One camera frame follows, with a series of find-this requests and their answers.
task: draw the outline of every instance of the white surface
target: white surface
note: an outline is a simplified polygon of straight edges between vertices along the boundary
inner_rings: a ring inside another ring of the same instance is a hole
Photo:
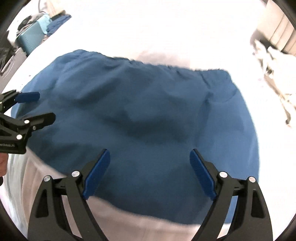
[[[63,2],[73,17],[29,55],[5,91],[21,90],[56,57],[76,49],[192,69],[226,69],[255,124],[259,184],[277,238],[296,212],[296,135],[284,123],[278,97],[259,80],[263,75],[249,45],[264,9],[261,1]]]

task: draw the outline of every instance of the blue clothing pile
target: blue clothing pile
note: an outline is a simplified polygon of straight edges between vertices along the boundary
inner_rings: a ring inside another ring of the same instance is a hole
[[[177,223],[202,223],[211,200],[189,163],[197,148],[232,177],[258,178],[255,129],[240,91],[224,70],[154,66],[77,50],[58,57],[23,92],[17,118],[54,112],[29,148],[64,174],[106,148],[111,163],[96,196],[116,207]],[[226,222],[231,222],[234,203]]]

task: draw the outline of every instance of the white sheet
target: white sheet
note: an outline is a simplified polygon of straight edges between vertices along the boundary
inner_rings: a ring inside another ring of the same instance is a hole
[[[33,51],[5,91],[21,90],[56,57],[76,49],[192,69],[226,69],[242,92],[257,130],[259,184],[277,238],[296,213],[296,134],[284,123],[278,97],[260,81],[260,65],[249,45],[264,9],[261,1],[63,3],[73,17]],[[29,186],[24,182],[22,192],[29,192]]]
[[[11,220],[24,235],[27,234],[28,227],[25,225],[21,190],[27,161],[28,155],[9,154],[7,174],[4,176],[4,184],[1,187],[6,193],[5,197],[1,196],[1,201],[6,204],[5,208]]]
[[[27,164],[21,189],[23,210],[19,210],[18,218],[28,227],[35,195],[44,176],[51,175],[55,179],[64,175],[45,165],[29,148],[25,156]],[[73,234],[81,237],[70,211],[67,196],[63,196],[63,202]],[[96,197],[90,197],[87,203],[109,241],[190,241],[199,228],[199,225],[182,225],[125,212]],[[225,225],[220,236],[226,235],[228,228],[229,225]]]

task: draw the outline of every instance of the blue gripper pad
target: blue gripper pad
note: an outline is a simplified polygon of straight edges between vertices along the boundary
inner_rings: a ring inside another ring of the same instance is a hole
[[[40,99],[39,92],[19,93],[15,97],[15,101],[17,103],[28,103],[28,102],[37,101],[39,99]]]
[[[85,179],[84,191],[82,196],[87,200],[90,196],[93,196],[99,182],[101,181],[104,173],[106,172],[110,164],[110,152],[106,150],[99,158],[89,175]]]
[[[212,179],[212,176],[195,151],[192,150],[190,152],[189,159],[205,195],[207,195],[211,200],[214,200],[217,193],[215,190],[215,181]]]

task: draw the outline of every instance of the finger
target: finger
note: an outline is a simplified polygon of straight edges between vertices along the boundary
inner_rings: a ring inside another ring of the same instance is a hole
[[[3,162],[0,164],[0,177],[6,175],[7,173],[7,163]]]
[[[8,154],[7,153],[0,153],[0,163],[8,161]]]

